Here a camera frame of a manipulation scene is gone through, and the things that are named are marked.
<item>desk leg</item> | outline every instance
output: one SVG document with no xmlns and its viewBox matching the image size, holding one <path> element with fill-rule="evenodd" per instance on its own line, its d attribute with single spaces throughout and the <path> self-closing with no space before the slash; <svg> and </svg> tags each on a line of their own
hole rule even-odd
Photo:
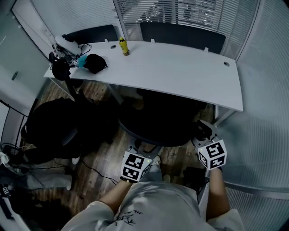
<svg viewBox="0 0 289 231">
<path fill-rule="evenodd" d="M 121 104 L 121 103 L 123 102 L 123 99 L 122 99 L 121 95 L 119 94 L 116 86 L 113 85 L 113 84 L 110 85 L 110 84 L 108 84 L 108 83 L 106 83 L 105 85 L 106 85 L 106 87 L 109 89 L 109 91 L 110 91 L 110 93 L 113 95 L 113 97 L 115 97 L 115 99 L 117 100 L 117 102 L 118 102 L 119 104 Z"/>
<path fill-rule="evenodd" d="M 49 78 L 53 83 L 55 83 L 62 91 L 64 91 L 66 94 L 68 94 L 70 97 L 72 97 L 72 95 L 69 93 L 69 90 L 64 87 L 60 81 L 58 81 L 57 79 L 55 78 Z"/>
<path fill-rule="evenodd" d="M 232 115 L 232 113 L 235 112 L 234 110 L 230 109 L 229 111 L 227 111 L 223 116 L 221 116 L 221 118 L 219 118 L 218 120 L 216 120 L 214 122 L 214 126 L 215 127 L 218 127 L 218 125 L 220 123 L 222 123 L 225 119 L 227 119 L 230 115 Z"/>
</svg>

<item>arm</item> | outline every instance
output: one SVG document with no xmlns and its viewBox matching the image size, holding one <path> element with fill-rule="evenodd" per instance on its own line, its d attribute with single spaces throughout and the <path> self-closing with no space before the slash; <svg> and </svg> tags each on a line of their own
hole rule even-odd
<svg viewBox="0 0 289 231">
<path fill-rule="evenodd" d="M 206 220 L 221 216 L 229 210 L 230 205 L 226 195 L 222 171 L 215 168 L 210 171 L 209 198 Z"/>
<path fill-rule="evenodd" d="M 121 180 L 112 190 L 101 197 L 99 201 L 108 205 L 113 210 L 114 214 L 116 214 L 131 186 L 132 183 Z"/>
</svg>

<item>apriltag cube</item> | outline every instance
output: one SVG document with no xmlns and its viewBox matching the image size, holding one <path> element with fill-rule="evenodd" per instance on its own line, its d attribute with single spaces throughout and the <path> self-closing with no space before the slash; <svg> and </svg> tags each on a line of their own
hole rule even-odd
<svg viewBox="0 0 289 231">
<path fill-rule="evenodd" d="M 130 180 L 140 181 L 140 179 L 149 171 L 153 160 L 125 152 L 121 165 L 121 176 Z"/>
<path fill-rule="evenodd" d="M 226 163 L 227 150 L 223 140 L 198 148 L 199 160 L 208 169 L 220 167 Z"/>
</svg>

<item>window blinds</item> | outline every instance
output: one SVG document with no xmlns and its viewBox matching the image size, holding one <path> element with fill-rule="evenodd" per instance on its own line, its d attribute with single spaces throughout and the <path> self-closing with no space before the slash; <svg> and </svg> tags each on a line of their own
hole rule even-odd
<svg viewBox="0 0 289 231">
<path fill-rule="evenodd" d="M 257 0 L 114 0 L 127 39 L 142 41 L 139 23 L 175 23 L 226 36 L 222 55 L 235 59 L 251 26 Z"/>
<path fill-rule="evenodd" d="M 109 24 L 122 35 L 112 0 L 31 1 L 54 36 Z"/>
</svg>

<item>yellow bottle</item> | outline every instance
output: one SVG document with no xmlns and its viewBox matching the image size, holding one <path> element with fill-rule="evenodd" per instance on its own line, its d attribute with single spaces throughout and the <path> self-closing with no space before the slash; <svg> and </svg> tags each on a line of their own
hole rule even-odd
<svg viewBox="0 0 289 231">
<path fill-rule="evenodd" d="M 123 39 L 123 37 L 120 37 L 119 39 L 120 39 L 119 45 L 120 45 L 121 48 L 122 48 L 122 53 L 123 53 L 123 55 L 128 56 L 128 55 L 130 54 L 130 50 L 129 50 L 128 47 L 127 47 L 127 42 L 126 42 L 126 40 Z"/>
</svg>

